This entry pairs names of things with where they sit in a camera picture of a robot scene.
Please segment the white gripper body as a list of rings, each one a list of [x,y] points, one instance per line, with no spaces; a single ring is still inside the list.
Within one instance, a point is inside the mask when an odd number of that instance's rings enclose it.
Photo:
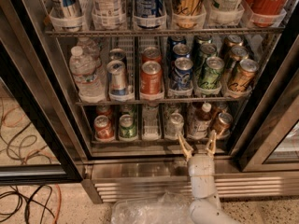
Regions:
[[[215,174],[214,159],[207,154],[195,155],[188,161],[188,172],[190,178],[213,178]]]

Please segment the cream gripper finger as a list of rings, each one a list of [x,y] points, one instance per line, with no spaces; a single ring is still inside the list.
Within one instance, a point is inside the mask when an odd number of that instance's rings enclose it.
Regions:
[[[178,134],[178,142],[185,159],[188,161],[192,157],[193,148],[189,145],[181,133]]]
[[[216,141],[217,141],[216,131],[212,130],[209,134],[206,143],[206,154],[211,158],[214,157],[214,154],[216,152]]]

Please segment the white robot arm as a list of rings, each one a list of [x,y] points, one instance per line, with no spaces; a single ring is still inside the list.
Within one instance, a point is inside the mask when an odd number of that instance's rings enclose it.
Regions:
[[[216,132],[212,131],[203,153],[193,155],[193,148],[181,133],[177,133],[191,179],[193,201],[190,216],[194,224],[240,224],[221,209],[215,183]]]

